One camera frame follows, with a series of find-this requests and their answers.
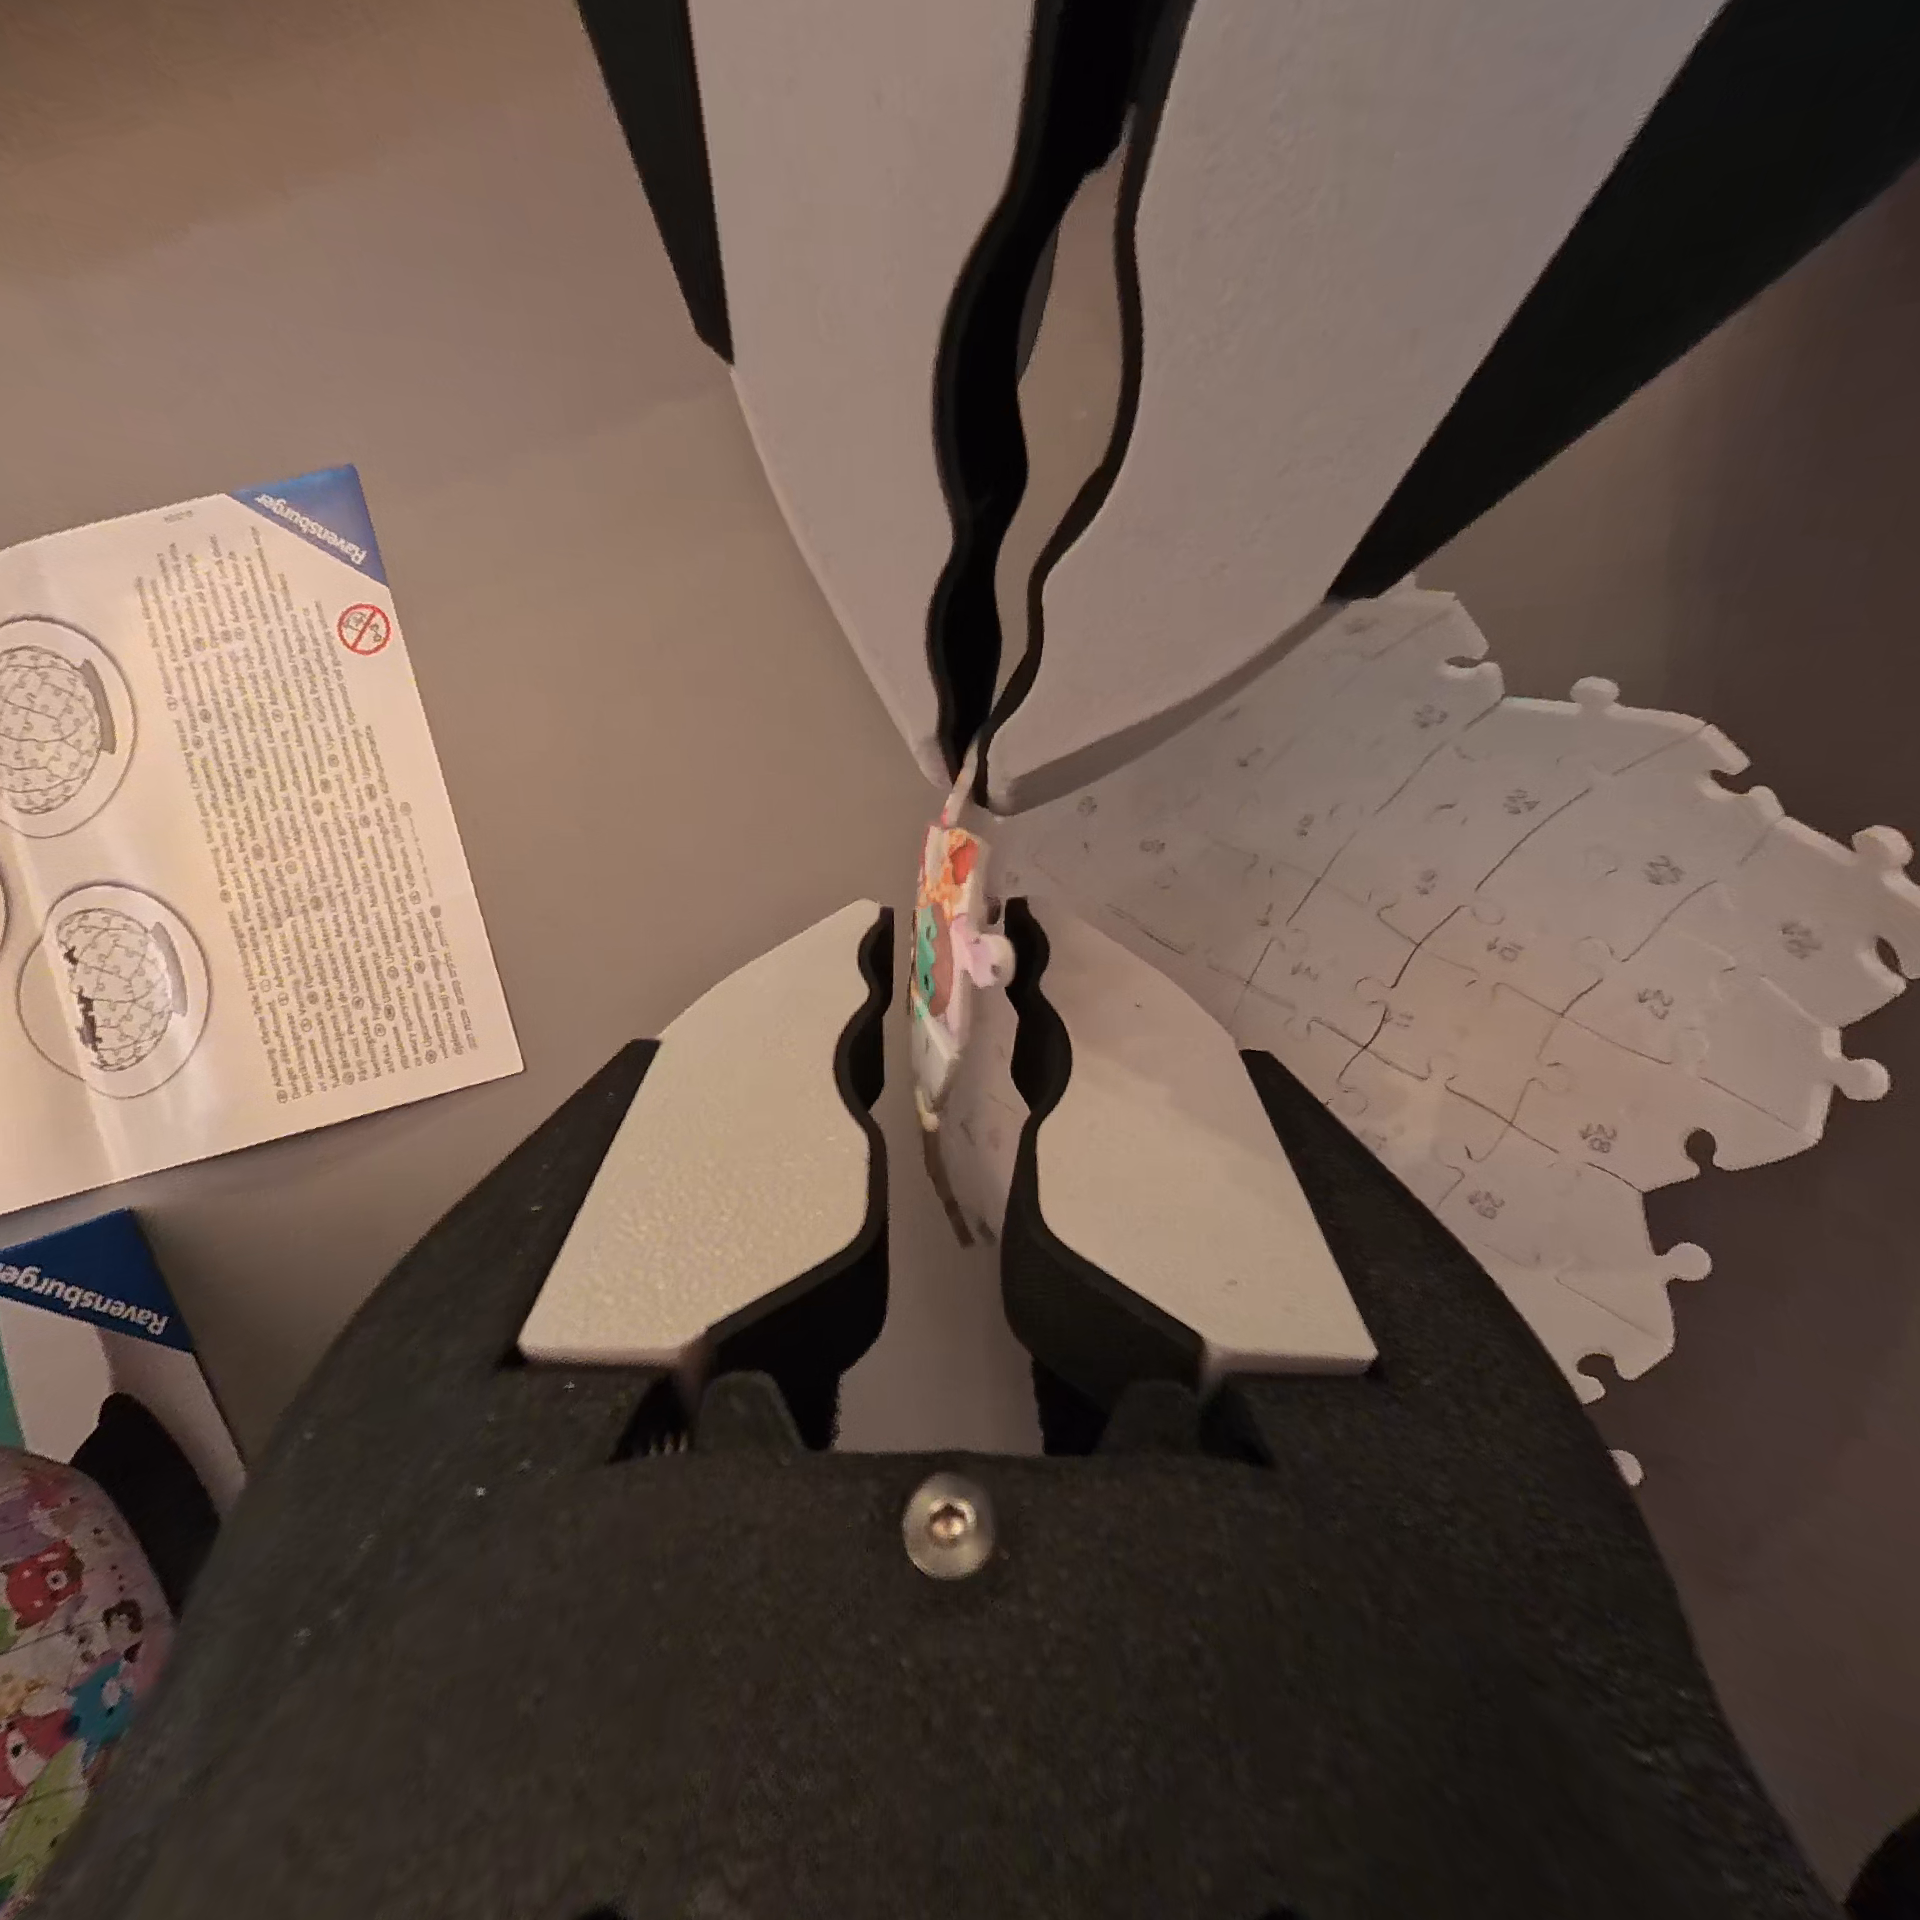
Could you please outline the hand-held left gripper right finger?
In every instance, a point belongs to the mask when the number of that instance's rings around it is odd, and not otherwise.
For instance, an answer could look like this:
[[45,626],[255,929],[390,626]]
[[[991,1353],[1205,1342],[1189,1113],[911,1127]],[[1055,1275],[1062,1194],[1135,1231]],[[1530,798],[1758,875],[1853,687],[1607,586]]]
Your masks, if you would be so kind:
[[998,1289],[1041,1449],[1096,1449],[1125,1395],[1377,1359],[1230,1031],[1058,906],[1016,899],[1009,1074],[1025,1118]]

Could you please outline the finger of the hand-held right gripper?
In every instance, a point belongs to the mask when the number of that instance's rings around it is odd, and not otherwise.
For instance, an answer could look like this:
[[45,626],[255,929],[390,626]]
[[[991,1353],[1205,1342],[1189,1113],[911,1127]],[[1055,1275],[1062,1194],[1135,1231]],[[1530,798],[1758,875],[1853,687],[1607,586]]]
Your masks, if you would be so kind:
[[689,5],[730,376],[784,520],[948,784],[1001,673],[1023,309],[1125,120],[1125,5]]
[[1039,584],[994,810],[1101,777],[1309,629],[1716,13],[1192,5],[1117,234],[1130,415]]

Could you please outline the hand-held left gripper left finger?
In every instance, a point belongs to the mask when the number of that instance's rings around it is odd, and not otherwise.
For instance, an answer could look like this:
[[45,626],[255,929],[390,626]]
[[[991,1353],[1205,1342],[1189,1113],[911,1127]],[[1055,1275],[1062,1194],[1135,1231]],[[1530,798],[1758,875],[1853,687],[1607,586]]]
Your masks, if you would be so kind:
[[853,901],[676,1015],[517,1337],[530,1363],[774,1382],[807,1449],[888,1305],[873,1104],[894,915]]

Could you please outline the small white puzzle piece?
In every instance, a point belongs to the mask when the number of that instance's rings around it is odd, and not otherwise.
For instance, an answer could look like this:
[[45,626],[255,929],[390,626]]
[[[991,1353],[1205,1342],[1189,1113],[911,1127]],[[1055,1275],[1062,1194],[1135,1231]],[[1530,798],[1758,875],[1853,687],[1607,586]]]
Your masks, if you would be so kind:
[[972,1038],[975,1005],[1016,979],[1016,945],[1005,903],[991,891],[991,841],[975,805],[977,746],[925,829],[908,957],[908,1014],[913,1042],[938,1067],[956,1066]]

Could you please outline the partly built puzzle ball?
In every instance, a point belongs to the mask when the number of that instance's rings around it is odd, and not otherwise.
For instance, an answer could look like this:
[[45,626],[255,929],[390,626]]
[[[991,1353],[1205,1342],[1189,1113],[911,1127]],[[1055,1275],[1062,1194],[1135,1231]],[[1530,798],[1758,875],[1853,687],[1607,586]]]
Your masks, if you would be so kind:
[[[1841,1031],[1916,981],[1913,849],[1796,823],[1704,721],[1582,680],[1504,693],[1444,593],[1327,624],[1175,737],[1009,823],[998,901],[1055,903],[1273,1055],[1520,1310],[1586,1403],[1673,1351],[1646,1194],[1815,1145],[1880,1098]],[[1023,1102],[1012,1009],[913,1042],[927,1173],[998,1235]]]

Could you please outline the colourful puzzle box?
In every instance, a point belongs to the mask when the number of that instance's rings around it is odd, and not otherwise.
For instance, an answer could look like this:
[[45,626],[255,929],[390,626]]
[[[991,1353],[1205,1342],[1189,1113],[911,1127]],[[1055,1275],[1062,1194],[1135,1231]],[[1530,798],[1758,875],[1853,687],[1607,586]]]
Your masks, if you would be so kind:
[[4,1246],[4,1918],[101,1791],[244,1481],[137,1215]]

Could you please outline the white instruction leaflet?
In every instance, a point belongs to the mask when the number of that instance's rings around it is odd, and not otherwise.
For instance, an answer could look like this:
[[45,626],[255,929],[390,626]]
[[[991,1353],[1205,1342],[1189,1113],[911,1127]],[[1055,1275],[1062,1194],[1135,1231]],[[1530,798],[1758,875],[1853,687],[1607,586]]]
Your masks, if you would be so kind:
[[359,471],[4,544],[1,1209],[520,1071]]

